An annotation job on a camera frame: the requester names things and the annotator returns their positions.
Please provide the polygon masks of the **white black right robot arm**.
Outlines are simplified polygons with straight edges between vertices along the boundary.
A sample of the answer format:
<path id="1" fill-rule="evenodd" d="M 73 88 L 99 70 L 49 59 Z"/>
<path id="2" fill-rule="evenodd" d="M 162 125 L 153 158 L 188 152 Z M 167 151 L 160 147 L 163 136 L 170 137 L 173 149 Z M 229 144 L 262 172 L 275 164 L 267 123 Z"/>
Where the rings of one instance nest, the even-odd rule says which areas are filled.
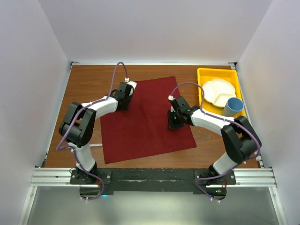
<path id="1" fill-rule="evenodd" d="M 225 153 L 197 181 L 210 180 L 220 184 L 232 169 L 260 154 L 262 143 L 246 117 L 224 117 L 201 106 L 190 107 L 182 96 L 169 96 L 168 101 L 171 104 L 167 112 L 169 130 L 190 125 L 205 128 L 222 137 Z"/>

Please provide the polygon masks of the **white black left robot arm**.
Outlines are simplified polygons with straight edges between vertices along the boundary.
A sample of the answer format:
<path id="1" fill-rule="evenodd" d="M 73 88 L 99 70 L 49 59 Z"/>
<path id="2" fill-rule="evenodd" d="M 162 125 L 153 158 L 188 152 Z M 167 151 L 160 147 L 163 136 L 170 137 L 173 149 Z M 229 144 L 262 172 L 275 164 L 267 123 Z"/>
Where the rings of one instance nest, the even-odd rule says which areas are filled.
<path id="1" fill-rule="evenodd" d="M 71 149 L 75 171 L 87 184 L 97 182 L 97 163 L 90 150 L 95 121 L 109 113 L 129 109 L 137 83 L 126 80 L 110 94 L 89 103 L 72 102 L 59 127 L 62 136 L 56 150 Z"/>

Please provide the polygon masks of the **silver table knife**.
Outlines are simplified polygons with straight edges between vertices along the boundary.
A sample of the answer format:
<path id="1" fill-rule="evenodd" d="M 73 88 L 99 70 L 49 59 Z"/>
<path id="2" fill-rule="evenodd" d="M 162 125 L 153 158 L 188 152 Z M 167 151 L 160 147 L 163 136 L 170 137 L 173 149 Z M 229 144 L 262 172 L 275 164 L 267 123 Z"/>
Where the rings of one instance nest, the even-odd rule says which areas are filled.
<path id="1" fill-rule="evenodd" d="M 102 147 L 103 145 L 100 143 L 100 144 L 90 144 L 90 147 Z"/>

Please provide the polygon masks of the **dark red cloth napkin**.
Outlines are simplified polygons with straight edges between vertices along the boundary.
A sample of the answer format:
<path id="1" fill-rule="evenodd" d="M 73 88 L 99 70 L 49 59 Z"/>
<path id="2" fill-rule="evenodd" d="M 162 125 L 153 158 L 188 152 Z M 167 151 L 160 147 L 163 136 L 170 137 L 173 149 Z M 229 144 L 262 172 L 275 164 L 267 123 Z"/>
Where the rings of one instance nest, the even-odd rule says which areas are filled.
<path id="1" fill-rule="evenodd" d="M 138 81 L 127 111 L 100 118 L 105 163 L 116 163 L 196 147 L 190 126 L 168 129 L 168 96 L 174 76 Z"/>

